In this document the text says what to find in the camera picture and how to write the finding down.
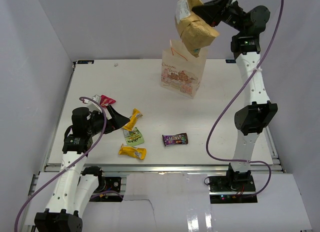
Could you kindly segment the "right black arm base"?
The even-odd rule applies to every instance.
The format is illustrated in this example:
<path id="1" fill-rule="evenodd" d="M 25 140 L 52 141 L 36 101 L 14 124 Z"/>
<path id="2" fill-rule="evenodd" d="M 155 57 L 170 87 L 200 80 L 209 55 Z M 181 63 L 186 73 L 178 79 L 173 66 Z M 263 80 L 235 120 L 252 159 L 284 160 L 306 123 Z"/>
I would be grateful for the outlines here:
<path id="1" fill-rule="evenodd" d="M 249 181 L 236 182 L 232 185 L 226 176 L 208 176 L 204 184 L 209 188 L 211 204 L 257 203 L 256 187 L 251 176 Z"/>

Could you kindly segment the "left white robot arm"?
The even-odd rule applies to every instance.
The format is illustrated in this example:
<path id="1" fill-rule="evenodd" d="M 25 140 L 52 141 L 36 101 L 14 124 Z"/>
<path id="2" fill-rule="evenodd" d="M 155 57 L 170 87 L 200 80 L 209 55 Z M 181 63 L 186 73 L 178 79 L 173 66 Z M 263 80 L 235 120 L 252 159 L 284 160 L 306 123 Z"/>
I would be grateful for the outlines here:
<path id="1" fill-rule="evenodd" d="M 130 121 L 111 105 L 106 108 L 110 119 L 104 111 L 90 111 L 88 107 L 72 111 L 72 125 L 65 131 L 63 140 L 62 174 L 44 211 L 35 215 L 38 231 L 82 231 L 82 214 L 90 197 L 106 185 L 100 167 L 84 168 L 89 150 L 93 148 L 93 137 L 109 134 Z"/>

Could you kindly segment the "purple brown candy packet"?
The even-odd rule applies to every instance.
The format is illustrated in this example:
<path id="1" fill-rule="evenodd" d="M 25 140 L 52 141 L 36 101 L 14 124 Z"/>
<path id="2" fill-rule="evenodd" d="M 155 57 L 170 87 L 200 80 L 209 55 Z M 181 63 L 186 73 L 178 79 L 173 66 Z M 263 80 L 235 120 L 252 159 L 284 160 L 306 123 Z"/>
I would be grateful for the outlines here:
<path id="1" fill-rule="evenodd" d="M 189 143 L 188 135 L 186 133 L 179 133 L 176 135 L 162 135 L 162 141 L 165 147 Z"/>

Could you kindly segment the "large tan chips bag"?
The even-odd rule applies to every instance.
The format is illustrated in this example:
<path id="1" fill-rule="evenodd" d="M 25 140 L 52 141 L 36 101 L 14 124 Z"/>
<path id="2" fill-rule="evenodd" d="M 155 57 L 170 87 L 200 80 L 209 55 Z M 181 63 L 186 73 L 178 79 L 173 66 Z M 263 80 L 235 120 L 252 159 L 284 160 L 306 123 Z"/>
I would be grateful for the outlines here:
<path id="1" fill-rule="evenodd" d="M 175 10 L 175 27 L 186 49 L 194 57 L 212 44 L 220 34 L 208 25 L 192 8 L 202 5 L 201 0 L 178 0 Z"/>

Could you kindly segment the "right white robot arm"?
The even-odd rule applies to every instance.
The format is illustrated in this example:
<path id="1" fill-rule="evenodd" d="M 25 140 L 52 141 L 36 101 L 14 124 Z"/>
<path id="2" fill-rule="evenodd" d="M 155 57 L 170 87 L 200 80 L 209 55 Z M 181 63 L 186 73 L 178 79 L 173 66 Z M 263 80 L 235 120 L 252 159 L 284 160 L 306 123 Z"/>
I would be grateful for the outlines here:
<path id="1" fill-rule="evenodd" d="M 238 191 L 250 182 L 256 141 L 278 111 L 277 104 L 267 95 L 261 70 L 264 57 L 260 34 L 266 29 L 270 11 L 265 6 L 257 6 L 245 12 L 238 0 L 212 0 L 193 7 L 192 11 L 212 27 L 224 22 L 238 31 L 232 37 L 230 49 L 243 82 L 236 95 L 244 93 L 244 107 L 234 115 L 238 137 L 234 156 L 227 160 L 225 179 L 229 190 Z"/>

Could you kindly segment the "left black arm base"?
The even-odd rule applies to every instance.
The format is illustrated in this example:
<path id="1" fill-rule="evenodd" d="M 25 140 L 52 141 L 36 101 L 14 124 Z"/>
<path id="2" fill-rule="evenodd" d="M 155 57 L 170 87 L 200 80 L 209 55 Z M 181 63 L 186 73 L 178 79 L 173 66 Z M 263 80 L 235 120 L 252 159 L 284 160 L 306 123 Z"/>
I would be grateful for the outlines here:
<path id="1" fill-rule="evenodd" d="M 85 175 L 94 175 L 98 179 L 98 187 L 94 191 L 94 193 L 100 193 L 103 191 L 116 191 L 120 192 L 121 190 L 121 177 L 115 176 L 106 176 L 101 167 L 98 166 L 90 166 L 86 167 L 82 172 L 82 176 Z"/>

